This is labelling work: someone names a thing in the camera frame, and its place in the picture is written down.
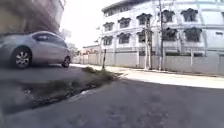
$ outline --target sky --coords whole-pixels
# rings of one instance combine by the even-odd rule
[[[94,44],[99,37],[96,28],[103,20],[102,8],[117,1],[120,0],[67,0],[61,20],[61,28],[72,32],[72,37],[67,41],[79,49]]]

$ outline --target fence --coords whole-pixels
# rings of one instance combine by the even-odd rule
[[[101,65],[102,54],[89,54],[75,58],[74,63]],[[144,68],[145,56],[140,56],[137,51],[107,53],[105,65]],[[152,56],[153,69],[158,69],[159,56]],[[164,69],[168,71],[202,73],[207,75],[224,75],[224,56],[218,51],[207,52],[206,56],[165,56]]]

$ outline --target building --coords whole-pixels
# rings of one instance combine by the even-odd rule
[[[224,50],[223,0],[161,0],[164,31],[160,34],[158,0],[122,0],[102,11],[102,49],[112,52],[144,51],[145,17],[150,19],[149,39],[158,53],[163,37],[166,53]]]
[[[0,0],[0,33],[59,32],[66,0]]]
[[[99,53],[100,52],[100,45],[89,45],[83,47],[82,53],[83,54],[93,54],[93,53]]]

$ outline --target white building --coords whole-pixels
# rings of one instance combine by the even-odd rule
[[[141,32],[143,17],[148,16],[153,51],[159,51],[158,5],[158,0],[123,0],[104,8],[101,47],[112,52],[144,50]],[[206,55],[210,50],[224,50],[224,0],[162,0],[162,6],[166,52],[194,49]]]

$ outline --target asphalt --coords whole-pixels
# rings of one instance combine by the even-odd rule
[[[122,79],[7,116],[10,128],[223,128],[224,90]]]
[[[26,82],[81,79],[80,67],[84,66],[73,66],[69,69],[53,66],[23,71],[3,69],[1,75],[4,78],[0,79]],[[100,89],[61,103],[6,115],[6,124],[9,128],[224,127],[223,78],[114,67],[107,67],[107,70],[123,73],[123,76]]]

